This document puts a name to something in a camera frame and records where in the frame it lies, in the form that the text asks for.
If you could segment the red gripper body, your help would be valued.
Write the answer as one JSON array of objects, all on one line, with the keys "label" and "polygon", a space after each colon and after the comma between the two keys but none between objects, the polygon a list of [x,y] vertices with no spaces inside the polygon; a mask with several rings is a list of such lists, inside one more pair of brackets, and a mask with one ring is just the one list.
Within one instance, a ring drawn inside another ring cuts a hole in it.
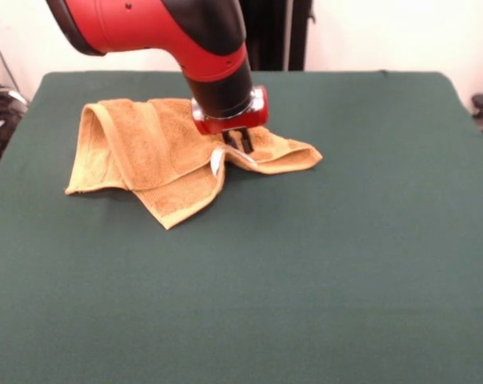
[{"label": "red gripper body", "polygon": [[202,135],[221,134],[223,131],[253,128],[265,125],[269,120],[269,103],[266,88],[255,86],[249,97],[249,105],[239,114],[228,118],[212,118],[204,113],[198,102],[192,99],[192,119]]}]

